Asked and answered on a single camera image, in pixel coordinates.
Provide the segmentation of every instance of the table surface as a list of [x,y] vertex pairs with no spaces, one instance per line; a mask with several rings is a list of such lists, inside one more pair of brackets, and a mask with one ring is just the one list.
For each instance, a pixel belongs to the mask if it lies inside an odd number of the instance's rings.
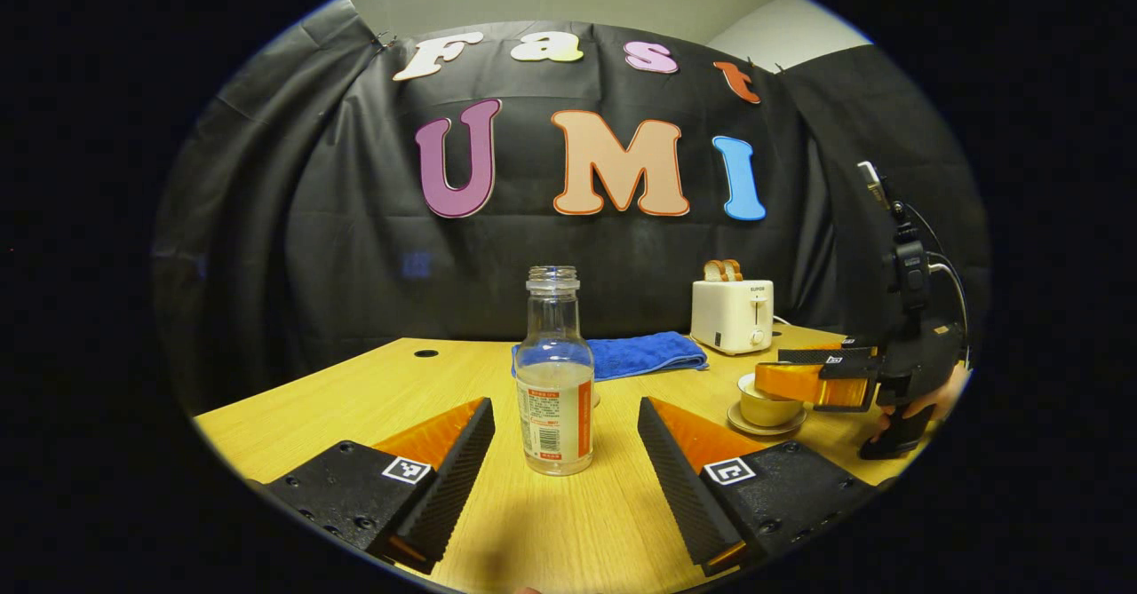
[[[446,555],[425,578],[463,592],[495,594],[512,594],[521,586],[545,594],[677,592],[709,579],[687,555],[636,430],[640,399],[654,396],[729,427],[727,411],[738,402],[738,379],[754,372],[756,362],[775,360],[779,347],[833,343],[837,336],[790,325],[777,329],[781,335],[761,353],[728,356],[704,346],[707,370],[596,383],[596,455],[584,472],[568,477],[542,476],[525,464],[509,373],[512,343],[398,339],[207,412],[196,423],[238,473],[268,482],[337,442],[372,445],[488,396],[497,434]],[[439,354],[414,355],[422,349]],[[901,473],[936,429],[929,424],[920,447],[906,459],[861,460],[857,449],[875,432],[879,414],[875,405],[866,413],[811,410],[797,430],[755,439],[772,445],[792,438],[877,485]]]

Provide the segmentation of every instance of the saucer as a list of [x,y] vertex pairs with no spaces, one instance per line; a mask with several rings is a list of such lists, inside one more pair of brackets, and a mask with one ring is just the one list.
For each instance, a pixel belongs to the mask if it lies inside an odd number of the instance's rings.
[[803,407],[802,411],[797,413],[797,416],[792,416],[791,420],[786,421],[780,426],[763,427],[763,426],[755,426],[754,423],[744,419],[741,404],[736,403],[730,406],[730,410],[727,411],[727,420],[730,421],[730,424],[735,426],[736,428],[742,430],[746,434],[753,434],[756,436],[774,436],[799,428],[802,423],[805,422],[805,407]]

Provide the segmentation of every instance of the plastic bottle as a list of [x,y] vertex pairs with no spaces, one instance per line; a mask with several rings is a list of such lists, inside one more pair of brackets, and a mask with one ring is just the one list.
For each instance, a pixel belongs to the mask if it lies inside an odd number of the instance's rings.
[[525,462],[549,476],[592,462],[592,350],[580,336],[576,269],[530,267],[529,333],[514,355]]

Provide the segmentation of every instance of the toaster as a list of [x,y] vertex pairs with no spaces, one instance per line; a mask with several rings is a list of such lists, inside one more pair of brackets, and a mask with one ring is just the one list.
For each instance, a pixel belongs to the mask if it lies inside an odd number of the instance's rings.
[[772,281],[691,283],[691,337],[725,354],[770,347],[774,320]]

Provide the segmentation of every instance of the cup and saucer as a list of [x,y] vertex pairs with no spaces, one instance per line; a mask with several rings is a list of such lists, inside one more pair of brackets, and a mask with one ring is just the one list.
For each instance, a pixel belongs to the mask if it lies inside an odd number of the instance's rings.
[[806,410],[800,401],[767,395],[754,387],[754,374],[738,379],[741,397],[727,411],[731,426],[746,434],[775,436],[795,430],[805,421]]

